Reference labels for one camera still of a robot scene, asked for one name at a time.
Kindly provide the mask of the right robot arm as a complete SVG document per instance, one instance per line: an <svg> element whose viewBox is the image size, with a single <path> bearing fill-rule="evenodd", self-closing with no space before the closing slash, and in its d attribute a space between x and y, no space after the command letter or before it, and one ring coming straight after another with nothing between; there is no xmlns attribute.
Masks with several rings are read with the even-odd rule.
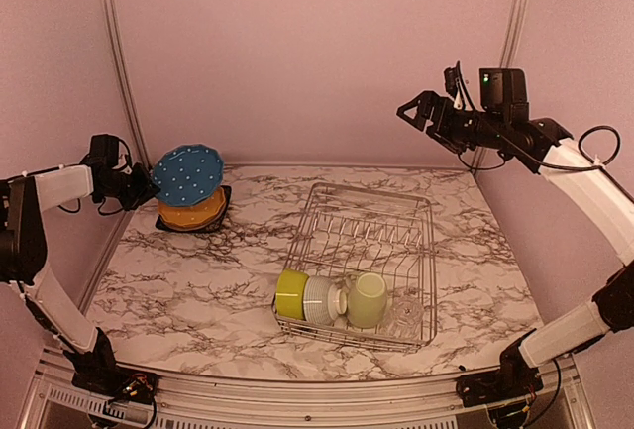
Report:
<svg viewBox="0 0 634 429"><path fill-rule="evenodd" d="M633 199L562 125L530 118L525 93L484 93L480 111L458 101L457 94L445 97L426 90L399 106L396 114L456 155L481 147L522 162L570 200L610 247L618 266L593 296L511 343L496 370L460 377L458 394L473 405L539 389L543 364L632 328Z"/></svg>

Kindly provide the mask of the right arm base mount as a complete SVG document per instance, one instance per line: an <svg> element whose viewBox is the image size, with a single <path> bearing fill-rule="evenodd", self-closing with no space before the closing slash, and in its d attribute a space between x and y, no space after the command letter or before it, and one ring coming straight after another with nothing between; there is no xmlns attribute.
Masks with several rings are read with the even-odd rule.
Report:
<svg viewBox="0 0 634 429"><path fill-rule="evenodd" d="M501 402L536 393L544 388L537 369L496 370L464 374L456 380L456 393L464 407Z"/></svg>

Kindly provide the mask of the pale green mug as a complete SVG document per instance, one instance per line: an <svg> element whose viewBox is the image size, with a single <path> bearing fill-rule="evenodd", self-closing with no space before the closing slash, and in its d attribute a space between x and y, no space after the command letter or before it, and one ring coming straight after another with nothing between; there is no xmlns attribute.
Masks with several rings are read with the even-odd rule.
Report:
<svg viewBox="0 0 634 429"><path fill-rule="evenodd" d="M376 327L387 307L387 285L383 277L374 272L351 273L344 277L344 283L349 324L360 329Z"/></svg>

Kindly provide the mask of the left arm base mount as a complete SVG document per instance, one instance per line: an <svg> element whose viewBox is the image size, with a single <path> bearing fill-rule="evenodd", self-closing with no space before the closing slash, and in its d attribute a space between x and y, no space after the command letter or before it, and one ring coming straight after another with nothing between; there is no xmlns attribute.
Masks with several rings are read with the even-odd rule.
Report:
<svg viewBox="0 0 634 429"><path fill-rule="evenodd" d="M159 376L148 371L116 366L75 371L72 384L80 389L107 396L110 402L131 401L151 405L155 398Z"/></svg>

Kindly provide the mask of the black floral square plate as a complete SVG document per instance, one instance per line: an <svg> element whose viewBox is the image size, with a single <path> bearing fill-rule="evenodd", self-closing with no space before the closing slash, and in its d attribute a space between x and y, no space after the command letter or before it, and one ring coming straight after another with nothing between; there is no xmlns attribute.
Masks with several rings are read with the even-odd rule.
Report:
<svg viewBox="0 0 634 429"><path fill-rule="evenodd" d="M198 229L198 230L189 230L189 231L178 231L175 229L170 229L168 228L166 225L164 225L164 223L162 222L159 213L155 222L155 227L159 230L162 231L167 231L167 232L174 232L174 233L184 233L184 234L194 234L194 233L212 233L214 231L216 231L223 223L225 216L229 210L229 205L230 205L230 201L231 201L231 192L232 192L232 188L230 186L226 186L226 185L221 185L225 187L225 190L228 192L229 194L229 204L227 205L226 209L222 212L222 214L216 218L214 221L212 221L209 225L203 227L202 229Z"/></svg>

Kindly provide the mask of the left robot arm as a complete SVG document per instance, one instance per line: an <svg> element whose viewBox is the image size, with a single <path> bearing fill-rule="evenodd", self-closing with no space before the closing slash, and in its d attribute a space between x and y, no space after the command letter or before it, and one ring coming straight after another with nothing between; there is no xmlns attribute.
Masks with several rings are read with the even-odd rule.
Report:
<svg viewBox="0 0 634 429"><path fill-rule="evenodd" d="M125 385L108 337L90 323L55 277L42 215L93 194L135 210L159 193L147 170L103 164L59 166L1 182L1 281L14 285L38 323L69 350L75 371L105 394Z"/></svg>

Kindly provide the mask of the clear glass cup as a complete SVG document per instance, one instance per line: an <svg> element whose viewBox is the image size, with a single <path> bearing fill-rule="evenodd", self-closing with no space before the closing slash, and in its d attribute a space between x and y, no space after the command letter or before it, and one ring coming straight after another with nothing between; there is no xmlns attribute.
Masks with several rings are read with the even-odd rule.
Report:
<svg viewBox="0 0 634 429"><path fill-rule="evenodd" d="M394 339L418 340L423 316L424 308L417 298L400 296L392 301L381 323L380 332Z"/></svg>

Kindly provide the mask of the blue dotted plate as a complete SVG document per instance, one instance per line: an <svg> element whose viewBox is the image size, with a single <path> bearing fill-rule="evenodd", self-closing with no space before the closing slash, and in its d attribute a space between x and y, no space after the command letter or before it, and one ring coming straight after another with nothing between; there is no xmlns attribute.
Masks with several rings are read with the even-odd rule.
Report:
<svg viewBox="0 0 634 429"><path fill-rule="evenodd" d="M210 198L221 185L224 160L202 144L182 145L163 155L152 168L156 198L171 207L190 207Z"/></svg>

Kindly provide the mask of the yellow dotted plate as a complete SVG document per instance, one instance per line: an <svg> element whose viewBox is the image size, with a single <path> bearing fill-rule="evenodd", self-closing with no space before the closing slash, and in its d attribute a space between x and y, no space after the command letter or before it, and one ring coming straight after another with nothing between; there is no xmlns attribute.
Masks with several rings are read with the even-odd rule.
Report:
<svg viewBox="0 0 634 429"><path fill-rule="evenodd" d="M198 230L218 218L229 204L229 194L220 186L214 194L200 203L175 207L163 202L158 203L158 215L164 225L178 231Z"/></svg>

